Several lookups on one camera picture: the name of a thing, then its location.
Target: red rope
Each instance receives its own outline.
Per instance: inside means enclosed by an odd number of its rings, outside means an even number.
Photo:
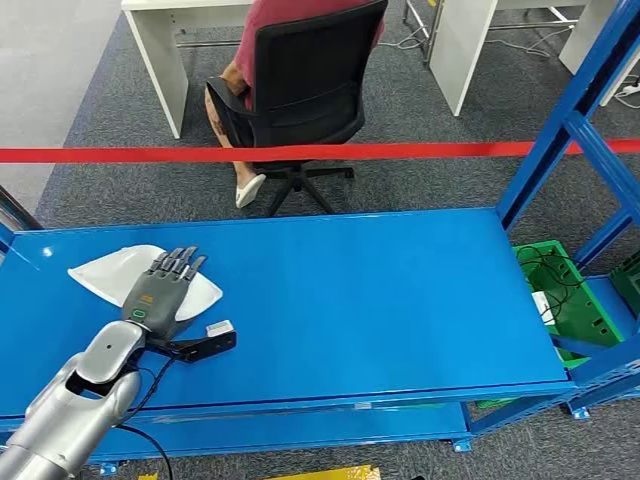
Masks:
[[[607,142],[614,153],[640,153],[640,138]],[[532,142],[299,145],[272,148],[5,148],[0,163],[217,163],[290,160],[388,160],[522,157]],[[581,153],[571,144],[567,154]]]

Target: robot finger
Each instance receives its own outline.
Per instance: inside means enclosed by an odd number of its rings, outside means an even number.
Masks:
[[[198,270],[202,267],[206,259],[207,257],[205,255],[200,255],[199,257],[196,258],[195,261],[193,262],[193,264],[192,264],[191,267],[189,267],[189,270],[187,270],[183,278],[184,278],[187,282],[193,280],[193,277],[195,277],[195,274],[198,273]]]
[[[177,276],[180,276],[180,274],[184,271],[184,268],[186,266],[187,263],[189,263],[189,260],[191,258],[192,255],[193,255],[193,252],[195,252],[195,250],[198,250],[198,247],[192,246],[183,252],[183,254],[180,255],[180,257],[178,259],[178,261],[176,262],[175,265],[174,265],[174,268],[171,269],[171,272],[176,273],[177,274]]]
[[[162,252],[160,255],[158,255],[158,257],[155,260],[154,260],[153,263],[152,263],[151,266],[149,267],[149,270],[147,270],[147,271],[149,273],[153,273],[155,270],[158,270],[158,268],[159,268],[160,265],[162,265],[162,262],[164,262],[165,259],[167,258],[168,255],[169,254],[167,253],[167,252]]]
[[[162,262],[162,270],[165,272],[170,272],[171,270],[171,267],[174,266],[174,263],[177,261],[178,256],[182,253],[183,250],[184,249],[178,247],[171,252],[171,255],[169,255],[164,262]]]

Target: desk leg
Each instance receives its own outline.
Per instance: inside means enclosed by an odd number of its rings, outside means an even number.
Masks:
[[[460,115],[497,0],[444,1],[429,67],[454,116]]]
[[[560,52],[560,61],[575,75],[616,3],[617,0],[592,0],[584,7],[577,25]]]
[[[631,60],[626,64],[626,66],[623,70],[620,76],[618,76],[613,84],[611,84],[611,88],[609,89],[608,92],[606,93],[602,100],[600,100],[600,105],[603,107],[606,107],[609,100],[612,99],[614,95],[615,95],[618,90],[620,90],[622,82],[623,82],[627,75],[631,73],[638,62],[640,62],[640,47],[635,50],[635,53],[631,58]]]
[[[582,15],[580,15],[578,24],[571,32],[571,35],[567,40],[565,48],[560,52],[560,56],[558,57],[560,61],[568,68],[570,72],[575,75],[617,3],[617,0],[592,0],[586,6]],[[617,78],[606,95],[602,97],[600,105],[604,107],[609,103],[609,100],[620,89],[622,82],[638,60],[640,60],[640,49],[638,49],[634,55],[634,58],[629,62],[626,68]]]
[[[180,138],[189,80],[176,46],[169,12],[139,10],[125,14],[171,132]]]

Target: gray carpet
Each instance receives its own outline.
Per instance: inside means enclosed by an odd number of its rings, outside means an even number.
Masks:
[[[431,12],[420,5],[425,17]],[[399,21],[401,2],[387,15],[383,41],[408,33]],[[522,12],[500,13],[500,21],[520,21]],[[546,14],[533,11],[531,19]],[[367,123],[353,142],[491,141],[534,138],[569,80],[555,55],[567,34],[543,48],[541,59],[501,45],[483,49],[460,118],[451,116],[432,76],[416,50],[379,47],[368,69]],[[238,29],[199,31],[186,39],[238,38]],[[491,34],[530,45],[536,31]],[[202,108],[202,85],[220,72],[232,48],[184,51],[190,87],[183,138],[175,141],[126,22],[121,18],[66,140],[67,146],[213,145]],[[606,137],[638,136],[638,113],[617,103],[599,109],[594,122]],[[626,156],[640,173],[638,156]],[[314,183],[344,212],[408,210],[494,204],[520,158],[351,162],[353,181],[318,178]],[[238,212],[233,206],[233,176],[228,165],[72,165],[57,166],[36,217],[47,226],[173,222],[262,216],[277,182],[267,182],[258,199]],[[616,202],[581,157],[565,159],[513,231],[515,243],[549,238],[573,251],[616,208]],[[317,214],[304,194],[288,199],[280,212]],[[626,235],[593,271],[604,272],[637,249],[635,232]],[[383,478],[429,479],[634,478],[640,466],[635,440],[640,417],[635,401],[593,412],[592,421],[574,422],[553,410],[475,441],[470,454],[453,454],[442,442],[317,449],[269,454],[175,460],[180,479],[257,479],[273,475],[371,463]],[[119,478],[162,472],[158,461],[131,462]],[[91,469],[86,478],[96,477]]]

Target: silver robotic arm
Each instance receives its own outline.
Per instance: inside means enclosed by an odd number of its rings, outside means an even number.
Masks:
[[[103,327],[35,397],[0,455],[0,479],[63,480],[77,474],[110,428],[131,418],[125,414],[140,386],[135,364],[144,350],[192,363],[235,346],[233,331],[171,341],[180,330],[176,312],[205,260],[198,257],[189,267],[195,250],[179,248],[154,261],[125,302],[122,320]]]

